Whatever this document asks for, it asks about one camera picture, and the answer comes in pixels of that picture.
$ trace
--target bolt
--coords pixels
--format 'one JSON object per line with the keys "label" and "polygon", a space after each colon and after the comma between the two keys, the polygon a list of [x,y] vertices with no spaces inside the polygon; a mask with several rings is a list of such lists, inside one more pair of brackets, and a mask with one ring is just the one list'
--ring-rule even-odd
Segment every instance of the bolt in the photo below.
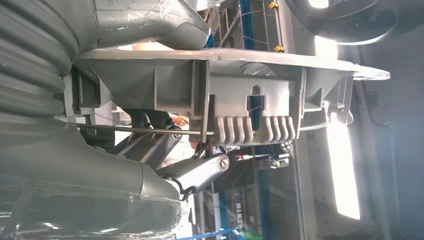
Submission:
{"label": "bolt", "polygon": [[289,142],[281,143],[281,150],[286,154],[291,154],[293,152],[293,147]]}
{"label": "bolt", "polygon": [[173,134],[173,135],[172,135],[172,138],[173,138],[175,141],[178,141],[178,140],[180,140],[180,139],[181,139],[181,134]]}
{"label": "bolt", "polygon": [[219,170],[221,171],[226,171],[229,167],[229,160],[227,156],[222,156],[219,160],[218,160],[218,166],[219,166]]}
{"label": "bolt", "polygon": [[268,165],[272,169],[276,169],[280,166],[280,163],[277,160],[275,160],[273,157],[268,157]]}
{"label": "bolt", "polygon": [[87,134],[90,136],[97,136],[97,130],[96,129],[91,129],[91,128],[87,128]]}

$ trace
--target gray mount plate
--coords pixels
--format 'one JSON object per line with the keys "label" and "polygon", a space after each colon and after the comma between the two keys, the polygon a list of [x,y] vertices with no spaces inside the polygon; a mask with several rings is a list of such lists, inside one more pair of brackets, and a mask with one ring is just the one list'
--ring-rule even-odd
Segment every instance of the gray mount plate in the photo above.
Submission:
{"label": "gray mount plate", "polygon": [[[353,81],[390,78],[387,71],[347,61],[229,48],[100,49],[82,53],[75,66],[104,83],[118,106],[189,113],[190,130],[201,132],[197,140],[214,131],[218,145],[292,140],[306,113],[309,123],[322,123],[323,101],[347,122]],[[258,129],[247,108],[251,96],[263,96]]]}

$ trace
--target gray pipe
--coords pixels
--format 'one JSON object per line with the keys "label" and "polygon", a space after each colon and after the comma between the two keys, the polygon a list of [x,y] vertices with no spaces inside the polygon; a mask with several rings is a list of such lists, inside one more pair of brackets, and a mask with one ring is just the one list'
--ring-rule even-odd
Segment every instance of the gray pipe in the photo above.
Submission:
{"label": "gray pipe", "polygon": [[0,238],[19,225],[42,239],[171,228],[178,207],[137,199],[178,200],[174,187],[144,164],[86,145],[55,120],[64,109],[54,95],[80,52],[143,39],[200,49],[206,23],[181,0],[3,0],[0,22],[0,209],[10,212]]}

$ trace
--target wire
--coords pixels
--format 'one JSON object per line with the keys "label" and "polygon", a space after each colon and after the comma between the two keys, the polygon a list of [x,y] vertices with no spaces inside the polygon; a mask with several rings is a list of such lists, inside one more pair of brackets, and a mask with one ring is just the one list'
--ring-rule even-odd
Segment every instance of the wire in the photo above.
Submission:
{"label": "wire", "polygon": [[185,201],[189,198],[190,194],[194,193],[193,187],[190,187],[189,189],[185,190],[184,195],[182,196],[181,201]]}
{"label": "wire", "polygon": [[264,0],[253,0],[253,1],[256,1],[256,2],[263,2],[264,4],[267,4],[267,5],[269,5],[270,3],[273,3],[273,1],[264,1]]}
{"label": "wire", "polygon": [[240,17],[243,17],[244,15],[254,14],[254,13],[260,13],[260,12],[264,12],[264,10],[257,10],[257,11],[249,11],[249,12],[245,12],[245,13],[243,13],[243,14],[240,14]]}
{"label": "wire", "polygon": [[102,116],[102,115],[98,114],[97,112],[95,112],[94,114],[95,114],[95,115],[97,115],[97,116],[99,116],[99,117],[101,117],[101,118],[103,118],[103,119],[110,120],[110,121],[112,121],[113,123],[118,124],[118,125],[123,125],[123,126],[129,126],[129,125],[131,125],[131,123],[130,123],[130,124],[122,124],[121,122],[115,121],[115,120],[113,120],[112,118]]}
{"label": "wire", "polygon": [[246,166],[244,166],[243,170],[240,172],[240,174],[232,182],[230,189],[232,189],[234,187],[234,185],[237,183],[237,181],[239,180],[239,178],[245,173],[245,171],[248,168],[248,166],[249,166],[249,164],[246,164]]}
{"label": "wire", "polygon": [[253,110],[256,110],[256,109],[261,109],[261,108],[262,108],[262,106],[257,106],[257,107],[254,107],[254,108],[250,109],[249,112],[251,112]]}
{"label": "wire", "polygon": [[268,42],[259,41],[259,40],[256,40],[256,39],[253,39],[253,38],[250,38],[250,37],[245,36],[245,35],[243,35],[243,37],[244,37],[244,38],[247,38],[247,39],[250,39],[250,40],[252,40],[252,41],[258,42],[258,43],[262,43],[262,44],[270,45]]}
{"label": "wire", "polygon": [[[364,55],[362,53],[362,48],[358,47],[357,49],[358,49],[358,55],[359,55],[359,64],[362,65],[364,63]],[[365,86],[366,85],[365,81],[361,81],[360,84],[361,84],[362,91],[363,91],[363,94],[364,94],[364,97],[365,97],[366,110],[368,112],[369,120],[371,121],[371,123],[373,123],[374,125],[376,125],[377,127],[380,127],[380,128],[385,128],[385,129],[390,128],[391,127],[390,125],[382,124],[382,123],[379,123],[375,120],[373,112],[371,111],[371,109],[369,107],[370,101],[369,101],[368,96],[367,96],[367,87]]]}
{"label": "wire", "polygon": [[203,152],[204,150],[206,150],[207,145],[205,145],[204,147],[202,147],[201,149],[199,149],[198,151],[196,151],[193,156],[191,156],[191,158],[196,157],[199,153]]}

